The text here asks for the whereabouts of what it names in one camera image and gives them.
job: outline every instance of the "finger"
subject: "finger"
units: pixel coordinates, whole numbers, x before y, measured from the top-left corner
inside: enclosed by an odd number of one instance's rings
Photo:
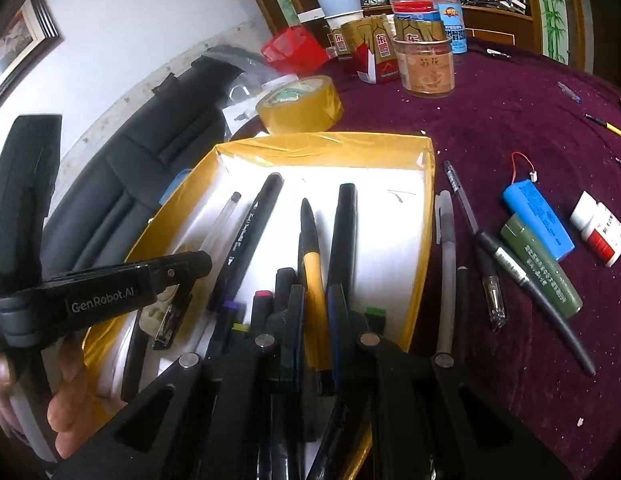
[[[71,381],[62,381],[57,394],[48,405],[48,422],[57,433],[68,430],[78,415],[88,393],[88,372],[82,365]]]
[[[5,354],[0,352],[0,392],[6,392],[15,381],[15,371]]]
[[[80,406],[78,416],[73,424],[68,430],[57,435],[55,447],[62,458],[68,458],[75,453],[78,447],[84,444],[94,433],[95,424],[90,408],[91,402],[90,396],[87,397]]]
[[[23,433],[22,426],[15,416],[15,411],[10,405],[8,397],[0,395],[0,426],[6,436],[10,436],[10,426]]]
[[[60,372],[64,381],[70,382],[84,366],[84,353],[73,334],[62,342],[59,353]]]

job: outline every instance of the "picture frame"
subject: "picture frame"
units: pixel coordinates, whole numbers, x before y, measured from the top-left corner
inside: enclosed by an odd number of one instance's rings
[[[26,0],[0,38],[0,104],[60,39],[44,0]]]

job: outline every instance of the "white bottle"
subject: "white bottle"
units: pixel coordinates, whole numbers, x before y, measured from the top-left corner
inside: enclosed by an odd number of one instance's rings
[[[585,191],[573,210],[571,223],[582,232],[582,239],[606,267],[617,261],[621,254],[621,222],[604,204]]]

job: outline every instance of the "blue cup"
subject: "blue cup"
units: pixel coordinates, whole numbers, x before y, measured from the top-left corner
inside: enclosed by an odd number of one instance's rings
[[[362,10],[360,0],[317,0],[319,7],[324,11],[324,16],[336,16],[347,12]]]

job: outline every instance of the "packing tape roll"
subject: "packing tape roll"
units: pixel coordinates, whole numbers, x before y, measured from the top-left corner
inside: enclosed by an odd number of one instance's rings
[[[271,135],[325,132],[344,111],[333,80],[324,75],[305,77],[273,90],[256,108]]]

